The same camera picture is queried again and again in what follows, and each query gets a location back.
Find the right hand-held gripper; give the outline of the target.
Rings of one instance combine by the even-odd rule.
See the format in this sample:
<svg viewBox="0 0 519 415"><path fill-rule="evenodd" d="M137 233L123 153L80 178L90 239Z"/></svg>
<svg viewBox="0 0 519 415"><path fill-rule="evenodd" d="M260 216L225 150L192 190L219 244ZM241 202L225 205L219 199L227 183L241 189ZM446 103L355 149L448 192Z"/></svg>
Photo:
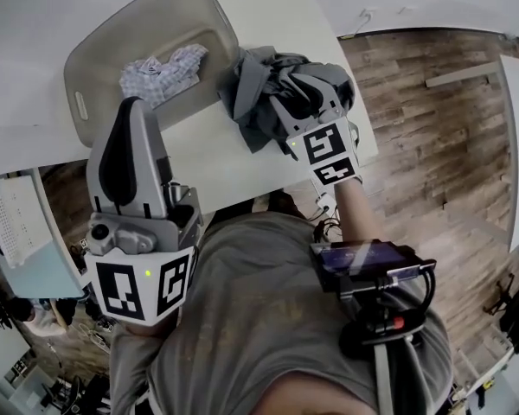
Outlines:
<svg viewBox="0 0 519 415"><path fill-rule="evenodd" d="M343 117L343 107L332 85L305 75L311 107L271 96L270 103L289 136L291 154L321 186L357 178L357 127Z"/></svg>

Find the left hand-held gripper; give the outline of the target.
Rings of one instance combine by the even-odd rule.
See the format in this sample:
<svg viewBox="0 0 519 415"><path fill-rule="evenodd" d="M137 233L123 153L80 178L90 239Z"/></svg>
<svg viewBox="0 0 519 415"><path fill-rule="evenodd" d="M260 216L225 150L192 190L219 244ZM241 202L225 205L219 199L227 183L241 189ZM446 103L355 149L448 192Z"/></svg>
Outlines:
<svg viewBox="0 0 519 415"><path fill-rule="evenodd" d="M202 215L194 188L172 180L156 113L124 99L86 165L93 214L86 268L102 312L155 325L186 301Z"/></svg>

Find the dark grey garment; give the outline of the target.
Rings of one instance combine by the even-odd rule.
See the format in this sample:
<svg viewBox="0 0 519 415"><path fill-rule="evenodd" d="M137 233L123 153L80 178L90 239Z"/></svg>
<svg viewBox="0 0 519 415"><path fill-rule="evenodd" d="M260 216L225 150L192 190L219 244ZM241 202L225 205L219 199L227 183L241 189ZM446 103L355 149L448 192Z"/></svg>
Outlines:
<svg viewBox="0 0 519 415"><path fill-rule="evenodd" d="M299 107L311 107L305 75L333 86L343 107L343 117L353 107L356 90L351 77L336 64L310 61L306 56L279 53L272 46L242 49L234 67L234 76L219 95L229 117L239 126L248 149L257 153L274 141L290 155L289 137L270 103L271 96L297 101Z"/></svg>

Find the blue checked shirt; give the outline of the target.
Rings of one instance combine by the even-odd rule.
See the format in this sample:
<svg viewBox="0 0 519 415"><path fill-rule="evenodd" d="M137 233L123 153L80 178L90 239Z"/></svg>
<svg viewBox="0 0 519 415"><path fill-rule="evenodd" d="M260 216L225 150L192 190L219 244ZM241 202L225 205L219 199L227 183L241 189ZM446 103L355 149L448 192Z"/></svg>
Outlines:
<svg viewBox="0 0 519 415"><path fill-rule="evenodd" d="M131 62L119 78L122 93L157 108L200 82L200 65L207 55L208 49L195 43L177 49L165 63L155 56Z"/></svg>

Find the grey plastic basket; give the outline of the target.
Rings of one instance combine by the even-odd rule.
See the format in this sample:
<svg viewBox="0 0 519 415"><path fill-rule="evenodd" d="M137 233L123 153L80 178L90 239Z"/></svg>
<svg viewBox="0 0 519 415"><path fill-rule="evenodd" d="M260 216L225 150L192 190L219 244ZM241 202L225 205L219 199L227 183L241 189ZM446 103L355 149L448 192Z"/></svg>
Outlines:
<svg viewBox="0 0 519 415"><path fill-rule="evenodd" d="M99 25L68 56L67 101L80 141L89 147L102 125L115 119L124 95L123 67L150 56L166 61L178 48L208 50L200 81L156 107L165 130L216 103L239 57L237 36L218 0L134 0Z"/></svg>

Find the person's right forearm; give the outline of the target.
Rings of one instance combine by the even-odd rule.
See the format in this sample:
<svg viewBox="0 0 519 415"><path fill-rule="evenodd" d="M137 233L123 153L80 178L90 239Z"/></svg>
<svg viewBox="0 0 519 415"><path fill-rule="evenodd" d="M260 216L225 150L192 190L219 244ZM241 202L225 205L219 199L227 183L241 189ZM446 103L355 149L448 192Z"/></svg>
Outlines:
<svg viewBox="0 0 519 415"><path fill-rule="evenodd" d="M383 227L355 178L335 185L336 208L343 241L385 240Z"/></svg>

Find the person's left forearm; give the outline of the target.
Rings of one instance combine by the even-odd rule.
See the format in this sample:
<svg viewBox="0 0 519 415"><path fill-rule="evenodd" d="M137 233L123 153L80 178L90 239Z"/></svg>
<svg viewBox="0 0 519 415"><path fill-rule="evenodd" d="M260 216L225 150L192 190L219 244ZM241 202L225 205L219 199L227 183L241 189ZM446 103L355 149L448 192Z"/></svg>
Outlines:
<svg viewBox="0 0 519 415"><path fill-rule="evenodd" d="M179 313L173 312L154 326L148 327L128 322L124 322L122 326L132 335L166 339L176 329L178 319Z"/></svg>

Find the white perforated basket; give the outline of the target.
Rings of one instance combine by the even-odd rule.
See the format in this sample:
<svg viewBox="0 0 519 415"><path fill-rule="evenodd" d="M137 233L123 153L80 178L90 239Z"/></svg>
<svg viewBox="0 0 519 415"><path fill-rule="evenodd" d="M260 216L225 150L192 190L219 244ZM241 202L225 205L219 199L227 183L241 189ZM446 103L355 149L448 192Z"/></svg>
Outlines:
<svg viewBox="0 0 519 415"><path fill-rule="evenodd" d="M52 241L31 176L0 178L0 249L10 268Z"/></svg>

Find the light blue table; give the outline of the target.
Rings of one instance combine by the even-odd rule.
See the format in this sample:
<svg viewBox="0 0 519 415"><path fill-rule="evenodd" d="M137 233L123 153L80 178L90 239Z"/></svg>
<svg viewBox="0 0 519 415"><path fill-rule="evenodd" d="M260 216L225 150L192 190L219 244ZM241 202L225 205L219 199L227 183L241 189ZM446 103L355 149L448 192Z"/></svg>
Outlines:
<svg viewBox="0 0 519 415"><path fill-rule="evenodd" d="M38 168L26 169L19 175L31 176L44 219L52 240L28 258L22 268L29 268L21 276L21 291L27 298L81 297L89 284L87 273L81 274L57 226Z"/></svg>

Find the black chest-mounted phone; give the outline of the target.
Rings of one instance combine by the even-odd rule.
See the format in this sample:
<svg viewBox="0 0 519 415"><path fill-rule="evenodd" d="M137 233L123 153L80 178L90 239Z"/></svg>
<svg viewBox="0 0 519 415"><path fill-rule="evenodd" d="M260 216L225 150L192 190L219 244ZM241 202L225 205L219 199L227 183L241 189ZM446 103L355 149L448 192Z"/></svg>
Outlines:
<svg viewBox="0 0 519 415"><path fill-rule="evenodd" d="M313 243L314 269L323 291L340 294L383 290L434 269L409 246L372 239L363 242Z"/></svg>

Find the person's grey t-shirt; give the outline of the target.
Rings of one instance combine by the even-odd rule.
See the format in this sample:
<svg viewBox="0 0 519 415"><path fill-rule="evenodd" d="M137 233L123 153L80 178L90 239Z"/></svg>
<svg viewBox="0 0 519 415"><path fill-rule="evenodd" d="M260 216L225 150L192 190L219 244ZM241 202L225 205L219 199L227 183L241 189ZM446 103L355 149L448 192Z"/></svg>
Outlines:
<svg viewBox="0 0 519 415"><path fill-rule="evenodd" d="M166 338L112 338L112 415L250 415L279 377L302 373L342 386L378 415L374 361L348 358L348 322L322 290L313 228L277 213L209 229L183 318Z"/></svg>

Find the black chest mount rig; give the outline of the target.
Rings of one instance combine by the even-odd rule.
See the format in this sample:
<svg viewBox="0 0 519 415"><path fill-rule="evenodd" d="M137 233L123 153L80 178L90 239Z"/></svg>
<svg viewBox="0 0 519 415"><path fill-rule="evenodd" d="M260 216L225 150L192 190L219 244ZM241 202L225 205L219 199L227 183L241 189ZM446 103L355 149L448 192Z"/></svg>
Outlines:
<svg viewBox="0 0 519 415"><path fill-rule="evenodd" d="M431 267L422 269L420 275L424 279L426 293L421 303L412 308L397 307L382 301L401 283L396 277L367 281L352 279L350 290L339 295L342 303L357 303L359 306L339 335L339 348L345 356L357 357L369 348L404 339L423 328L433 300L436 279Z"/></svg>

